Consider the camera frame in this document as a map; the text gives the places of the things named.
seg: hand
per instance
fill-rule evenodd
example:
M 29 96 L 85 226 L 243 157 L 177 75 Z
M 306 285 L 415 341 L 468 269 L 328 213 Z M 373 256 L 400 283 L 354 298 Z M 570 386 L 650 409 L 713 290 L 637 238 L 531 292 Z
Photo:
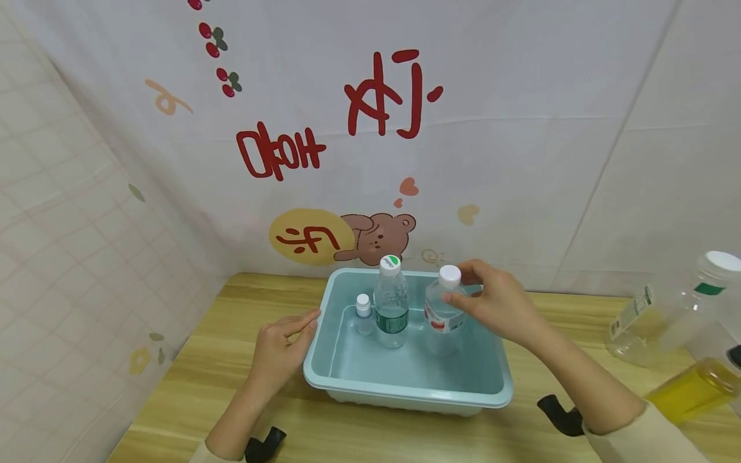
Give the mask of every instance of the hand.
M 484 290 L 471 297 L 446 293 L 444 302 L 463 310 L 502 338 L 525 347 L 538 336 L 537 328 L 548 325 L 510 273 L 478 259 L 458 264 L 458 268 L 462 284 L 483 284 Z
M 319 309 L 288 316 L 260 328 L 252 357 L 252 369 L 245 385 L 255 395 L 269 401 L 299 369 L 316 333 Z M 291 342 L 294 334 L 299 337 Z

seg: light blue plastic basin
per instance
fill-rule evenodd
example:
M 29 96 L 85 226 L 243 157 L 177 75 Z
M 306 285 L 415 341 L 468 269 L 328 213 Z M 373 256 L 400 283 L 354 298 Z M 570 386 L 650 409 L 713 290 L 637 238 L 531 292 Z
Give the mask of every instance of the light blue plastic basin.
M 422 342 L 425 288 L 436 273 L 404 272 L 409 283 L 409 337 L 399 349 L 381 346 L 355 327 L 355 298 L 372 296 L 378 270 L 341 269 L 330 276 L 319 329 L 304 361 L 306 381 L 341 402 L 469 416 L 512 399 L 512 378 L 502 340 L 476 320 L 460 328 L 461 351 L 447 357 Z

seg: yellow circle sticker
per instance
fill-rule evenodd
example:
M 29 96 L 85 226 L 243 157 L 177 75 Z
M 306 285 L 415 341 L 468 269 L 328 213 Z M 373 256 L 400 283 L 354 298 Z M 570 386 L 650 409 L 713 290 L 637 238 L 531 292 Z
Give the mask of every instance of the yellow circle sticker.
M 342 217 L 323 209 L 291 209 L 270 224 L 270 243 L 282 256 L 305 265 L 329 265 L 335 253 L 355 248 Z

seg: bottle cap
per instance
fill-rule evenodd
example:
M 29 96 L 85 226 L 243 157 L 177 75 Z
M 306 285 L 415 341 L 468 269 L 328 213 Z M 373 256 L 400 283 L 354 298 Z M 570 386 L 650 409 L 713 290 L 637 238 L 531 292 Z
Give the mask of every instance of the bottle cap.
M 368 297 L 368 294 L 359 294 L 355 298 L 355 313 L 362 319 L 371 315 L 371 298 Z
M 452 290 L 461 284 L 461 270 L 455 265 L 443 265 L 440 267 L 437 281 L 442 287 Z
M 741 259 L 733 254 L 710 251 L 697 259 L 697 268 L 715 279 L 729 280 L 741 272 Z
M 725 354 L 728 356 L 728 360 L 741 370 L 741 345 L 731 347 Z
M 402 271 L 402 260 L 389 254 L 381 259 L 381 275 L 396 276 Z

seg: sleeve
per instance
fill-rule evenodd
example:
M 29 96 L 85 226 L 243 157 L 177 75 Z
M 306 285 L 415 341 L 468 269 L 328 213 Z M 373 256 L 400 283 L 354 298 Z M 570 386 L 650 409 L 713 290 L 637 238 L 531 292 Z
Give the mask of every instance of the sleeve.
M 582 428 L 603 463 L 709 463 L 650 402 L 635 421 L 606 436 L 591 433 L 585 424 Z
M 196 452 L 190 457 L 190 463 L 235 463 L 235 461 L 220 459 L 208 450 L 208 447 L 206 447 L 206 441 L 201 441 Z M 239 460 L 239 463 L 245 463 L 244 456 Z

